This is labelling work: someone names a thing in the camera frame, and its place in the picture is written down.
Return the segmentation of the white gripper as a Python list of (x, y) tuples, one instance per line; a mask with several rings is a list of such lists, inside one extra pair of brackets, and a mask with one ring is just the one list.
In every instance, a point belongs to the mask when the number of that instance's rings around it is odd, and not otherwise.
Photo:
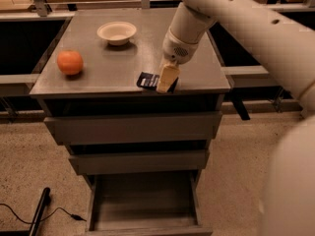
[(167, 92), (180, 74), (179, 65), (189, 62), (199, 45), (199, 39), (180, 38), (168, 29), (162, 42), (161, 73), (157, 92)]

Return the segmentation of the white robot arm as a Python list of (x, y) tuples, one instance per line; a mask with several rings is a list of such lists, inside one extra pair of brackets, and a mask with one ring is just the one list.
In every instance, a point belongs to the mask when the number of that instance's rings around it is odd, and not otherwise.
[(258, 235), (315, 236), (315, 31), (253, 0), (182, 0), (163, 41), (157, 91), (169, 90), (215, 22), (298, 100), (305, 116), (272, 154)]

